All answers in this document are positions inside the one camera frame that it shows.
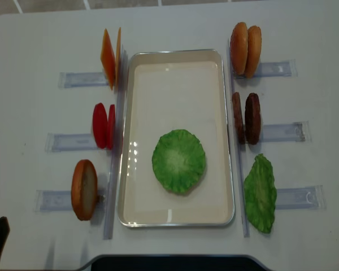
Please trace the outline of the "green lettuce leaf on tray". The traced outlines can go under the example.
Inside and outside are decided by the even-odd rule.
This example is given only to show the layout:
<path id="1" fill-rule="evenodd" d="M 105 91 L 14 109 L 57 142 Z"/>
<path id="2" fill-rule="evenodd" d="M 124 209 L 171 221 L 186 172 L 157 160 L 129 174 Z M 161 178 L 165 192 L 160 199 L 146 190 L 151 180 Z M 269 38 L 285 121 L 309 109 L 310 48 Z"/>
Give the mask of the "green lettuce leaf on tray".
<path id="1" fill-rule="evenodd" d="M 161 136 L 151 161 L 156 179 L 174 194 L 187 194 L 206 169 L 206 153 L 200 140 L 185 129 Z"/>

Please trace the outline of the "brown meat patty inner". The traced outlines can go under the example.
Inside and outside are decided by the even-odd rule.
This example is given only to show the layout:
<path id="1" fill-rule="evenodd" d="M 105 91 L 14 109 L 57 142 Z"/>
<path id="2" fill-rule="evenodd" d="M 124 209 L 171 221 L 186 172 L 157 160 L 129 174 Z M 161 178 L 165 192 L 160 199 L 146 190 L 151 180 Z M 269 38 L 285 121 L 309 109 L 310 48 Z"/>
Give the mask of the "brown meat patty inner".
<path id="1" fill-rule="evenodd" d="M 239 144 L 244 145 L 246 138 L 242 120 L 240 95 L 238 92 L 232 94 L 232 106 L 234 114 L 234 127 L 236 128 L 238 142 Z"/>

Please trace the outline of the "dark meat patty outer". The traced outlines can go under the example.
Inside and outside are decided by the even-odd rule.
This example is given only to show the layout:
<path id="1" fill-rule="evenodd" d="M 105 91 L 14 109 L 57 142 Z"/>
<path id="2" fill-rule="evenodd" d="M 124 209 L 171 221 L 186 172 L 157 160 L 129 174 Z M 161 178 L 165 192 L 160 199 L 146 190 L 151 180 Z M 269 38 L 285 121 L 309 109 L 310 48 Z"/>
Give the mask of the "dark meat patty outer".
<path id="1" fill-rule="evenodd" d="M 259 142 L 261 126 L 259 98 L 257 94 L 250 93 L 245 104 L 245 134 L 249 144 Z"/>

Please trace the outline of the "orange cheese slice inner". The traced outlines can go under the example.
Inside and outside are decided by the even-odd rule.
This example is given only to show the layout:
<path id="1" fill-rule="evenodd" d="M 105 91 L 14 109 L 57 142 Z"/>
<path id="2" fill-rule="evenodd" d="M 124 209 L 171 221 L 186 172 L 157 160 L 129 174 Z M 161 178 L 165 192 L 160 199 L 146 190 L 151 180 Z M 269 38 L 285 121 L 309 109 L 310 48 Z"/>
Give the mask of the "orange cheese slice inner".
<path id="1" fill-rule="evenodd" d="M 121 28 L 118 30 L 117 44 L 116 44 L 116 62 L 115 62 L 115 87 L 119 86 L 119 70 L 121 60 Z"/>

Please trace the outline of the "orange cheese slice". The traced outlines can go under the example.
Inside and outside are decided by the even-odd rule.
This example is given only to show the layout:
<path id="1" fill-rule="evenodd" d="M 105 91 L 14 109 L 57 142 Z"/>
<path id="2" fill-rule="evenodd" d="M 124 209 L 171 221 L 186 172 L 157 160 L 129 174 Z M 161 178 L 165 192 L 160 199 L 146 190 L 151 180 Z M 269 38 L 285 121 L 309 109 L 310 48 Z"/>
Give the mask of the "orange cheese slice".
<path id="1" fill-rule="evenodd" d="M 116 44 L 116 62 L 115 62 L 115 87 L 119 86 L 119 70 L 121 60 L 121 28 L 118 30 L 117 44 Z"/>
<path id="2" fill-rule="evenodd" d="M 115 56 L 107 29 L 104 30 L 102 39 L 101 62 L 108 85 L 113 90 L 115 84 Z"/>

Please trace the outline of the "orange cheese slice outer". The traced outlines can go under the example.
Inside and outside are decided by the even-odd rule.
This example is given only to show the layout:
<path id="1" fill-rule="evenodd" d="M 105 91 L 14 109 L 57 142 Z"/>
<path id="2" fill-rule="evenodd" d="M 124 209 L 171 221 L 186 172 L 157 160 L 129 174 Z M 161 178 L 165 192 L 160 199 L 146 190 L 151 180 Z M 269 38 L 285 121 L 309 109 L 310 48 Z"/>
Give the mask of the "orange cheese slice outer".
<path id="1" fill-rule="evenodd" d="M 102 39 L 101 62 L 108 85 L 113 90 L 115 84 L 115 56 L 107 29 L 104 30 Z"/>

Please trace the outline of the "standing green lettuce leaf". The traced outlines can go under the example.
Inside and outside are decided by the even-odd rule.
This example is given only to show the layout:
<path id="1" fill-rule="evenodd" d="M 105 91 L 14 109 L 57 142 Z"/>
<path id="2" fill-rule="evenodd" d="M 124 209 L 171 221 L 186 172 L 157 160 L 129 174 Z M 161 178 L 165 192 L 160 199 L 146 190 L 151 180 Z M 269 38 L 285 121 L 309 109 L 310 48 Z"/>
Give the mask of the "standing green lettuce leaf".
<path id="1" fill-rule="evenodd" d="M 258 154 L 244 181 L 245 211 L 259 232 L 269 234 L 275 222 L 277 190 L 271 162 Z"/>

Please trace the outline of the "white metal tray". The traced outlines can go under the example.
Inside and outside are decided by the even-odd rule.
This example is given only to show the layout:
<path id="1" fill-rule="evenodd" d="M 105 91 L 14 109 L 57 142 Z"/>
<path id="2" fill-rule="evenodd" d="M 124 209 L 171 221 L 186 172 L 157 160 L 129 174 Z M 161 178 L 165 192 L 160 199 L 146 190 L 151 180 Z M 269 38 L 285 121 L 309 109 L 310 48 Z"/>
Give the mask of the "white metal tray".
<path id="1" fill-rule="evenodd" d="M 139 53 L 129 62 L 120 152 L 118 217 L 129 228 L 223 226 L 234 216 L 224 65 L 213 49 Z M 161 136 L 194 135 L 205 152 L 199 181 L 184 193 L 156 178 Z"/>

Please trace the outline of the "bun half on left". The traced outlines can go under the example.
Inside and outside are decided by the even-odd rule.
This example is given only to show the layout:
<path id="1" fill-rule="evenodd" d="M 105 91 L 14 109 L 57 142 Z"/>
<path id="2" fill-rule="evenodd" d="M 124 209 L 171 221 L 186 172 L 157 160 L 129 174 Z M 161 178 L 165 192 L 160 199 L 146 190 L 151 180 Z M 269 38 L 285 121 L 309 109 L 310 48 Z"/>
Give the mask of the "bun half on left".
<path id="1" fill-rule="evenodd" d="M 75 215 L 81 221 L 92 218 L 98 198 L 98 178 L 93 163 L 80 160 L 72 177 L 71 204 Z"/>

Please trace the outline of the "sesame bun top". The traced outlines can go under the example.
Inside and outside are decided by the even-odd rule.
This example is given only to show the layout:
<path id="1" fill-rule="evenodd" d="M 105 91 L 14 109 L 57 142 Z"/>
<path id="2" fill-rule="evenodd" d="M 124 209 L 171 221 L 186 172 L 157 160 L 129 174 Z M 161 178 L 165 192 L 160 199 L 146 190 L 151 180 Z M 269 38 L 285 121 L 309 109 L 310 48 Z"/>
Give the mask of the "sesame bun top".
<path id="1" fill-rule="evenodd" d="M 242 75 L 245 71 L 248 52 L 247 25 L 244 22 L 237 23 L 230 40 L 231 62 L 234 71 Z"/>

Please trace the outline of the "plain bun half right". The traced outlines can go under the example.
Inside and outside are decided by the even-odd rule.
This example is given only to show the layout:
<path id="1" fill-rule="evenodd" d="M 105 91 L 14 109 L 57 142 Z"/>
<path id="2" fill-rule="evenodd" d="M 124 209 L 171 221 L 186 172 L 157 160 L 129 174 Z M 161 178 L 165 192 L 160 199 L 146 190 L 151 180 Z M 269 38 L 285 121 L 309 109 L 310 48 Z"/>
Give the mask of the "plain bun half right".
<path id="1" fill-rule="evenodd" d="M 260 59 L 261 49 L 262 49 L 262 33 L 261 29 L 253 25 L 248 31 L 248 52 L 247 52 L 247 62 L 245 67 L 245 77 L 252 78 L 257 70 L 257 66 Z"/>

